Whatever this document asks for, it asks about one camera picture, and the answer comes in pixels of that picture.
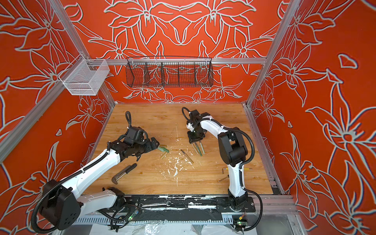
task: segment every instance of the wooden table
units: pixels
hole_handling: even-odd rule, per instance
[[[226,164],[220,157],[218,140],[208,132],[202,141],[205,154],[197,155],[188,142],[186,119],[181,112],[183,106],[191,111],[197,109],[200,113],[208,112],[221,124],[236,126],[252,137],[241,104],[116,105],[94,157],[106,148],[107,141],[114,141],[126,132],[126,111],[131,112],[132,126],[143,128],[149,138],[155,137],[160,144],[167,145],[170,152],[164,159],[161,159],[162,152],[159,150],[143,154],[137,162],[137,167],[119,179],[117,185],[113,184],[111,178],[115,174],[136,162],[136,157],[130,156],[92,183],[85,193],[97,193],[102,187],[114,186],[125,194],[227,194],[228,178],[218,182],[228,175],[227,170],[222,174],[222,168],[226,167]],[[246,139],[245,141],[250,152],[249,143]],[[186,159],[180,149],[191,157],[194,164]],[[245,167],[252,168],[244,173],[248,189],[259,194],[273,193],[257,147],[254,159]]]

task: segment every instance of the black wire basket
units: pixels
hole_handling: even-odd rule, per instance
[[[130,87],[211,87],[211,58],[159,56],[128,57],[127,85]]]

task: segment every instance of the wood surface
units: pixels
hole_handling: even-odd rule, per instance
[[[102,187],[114,186],[125,194],[227,194],[229,179],[218,182],[228,175],[227,170],[222,174],[222,168],[226,167],[226,164],[220,157],[218,140],[208,132],[202,140],[205,154],[196,154],[188,142],[186,119],[181,112],[183,106],[191,111],[197,109],[200,113],[208,112],[221,124],[236,126],[252,137],[241,104],[118,104],[110,116],[93,157],[106,148],[107,141],[114,141],[126,132],[126,111],[131,112],[132,126],[143,128],[149,138],[155,137],[160,144],[167,145],[170,152],[163,159],[159,150],[143,154],[137,167],[120,178],[117,185],[113,184],[111,178],[115,174],[136,162],[136,157],[130,156],[103,174],[85,193],[97,193]],[[249,150],[248,158],[250,146],[248,141],[246,144]],[[180,149],[191,157],[193,164],[190,164]],[[253,161],[245,167],[252,168],[244,173],[248,189],[259,194],[273,193],[257,147]]]

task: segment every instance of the red panel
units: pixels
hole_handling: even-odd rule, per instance
[[[252,104],[310,234],[376,230],[375,10],[303,1]]]
[[[98,96],[72,96],[64,90],[55,100],[1,164],[3,231],[34,234],[30,218],[42,186],[86,164],[109,111],[101,91]],[[39,226],[45,224],[43,219]]]
[[[0,141],[78,55],[48,1],[4,0],[0,13]]]
[[[267,55],[288,5],[288,1],[280,0],[268,1],[267,4],[262,0],[110,2],[62,1],[92,58],[175,55],[263,57]],[[188,88],[183,92],[183,96],[188,97],[187,102],[245,101],[247,90],[254,81],[254,78],[249,79],[249,75],[259,66],[237,68],[231,72],[228,66],[215,69],[217,83],[210,91],[231,87],[235,94],[224,92],[213,99],[210,92],[205,91],[208,89]],[[181,95],[181,91],[175,88],[150,88],[145,98],[140,99],[134,93],[142,89],[134,91],[123,84],[126,84],[124,67],[114,67],[112,74],[114,77],[108,79],[107,86],[119,102],[185,102],[180,97],[175,98]]]

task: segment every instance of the white mesh basket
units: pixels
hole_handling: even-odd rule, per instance
[[[104,59],[97,70],[90,70],[85,60],[78,60],[72,73],[61,80],[72,95],[95,96],[110,69]]]

